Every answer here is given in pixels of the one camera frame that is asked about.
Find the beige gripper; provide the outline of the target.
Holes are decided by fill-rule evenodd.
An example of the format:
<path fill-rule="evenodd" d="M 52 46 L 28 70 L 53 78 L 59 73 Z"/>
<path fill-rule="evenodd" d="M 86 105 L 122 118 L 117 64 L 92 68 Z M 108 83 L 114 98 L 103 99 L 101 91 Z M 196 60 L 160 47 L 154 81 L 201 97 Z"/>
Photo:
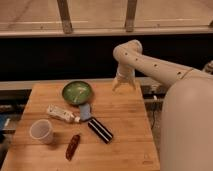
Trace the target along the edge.
<path fill-rule="evenodd" d="M 126 65 L 119 65 L 116 72 L 116 78 L 112 83 L 112 91 L 115 91 L 119 86 L 119 81 L 130 81 L 133 90 L 136 90 L 135 70 Z"/>

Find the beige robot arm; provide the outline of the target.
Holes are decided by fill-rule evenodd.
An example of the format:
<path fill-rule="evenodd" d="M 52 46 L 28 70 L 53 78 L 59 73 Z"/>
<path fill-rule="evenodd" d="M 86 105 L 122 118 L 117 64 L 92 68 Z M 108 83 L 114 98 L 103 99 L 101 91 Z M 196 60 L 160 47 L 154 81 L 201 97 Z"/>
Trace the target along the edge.
<path fill-rule="evenodd" d="M 161 115 L 160 171 L 213 171 L 213 75 L 146 56 L 131 40 L 113 49 L 113 87 L 135 84 L 137 71 L 165 85 Z"/>

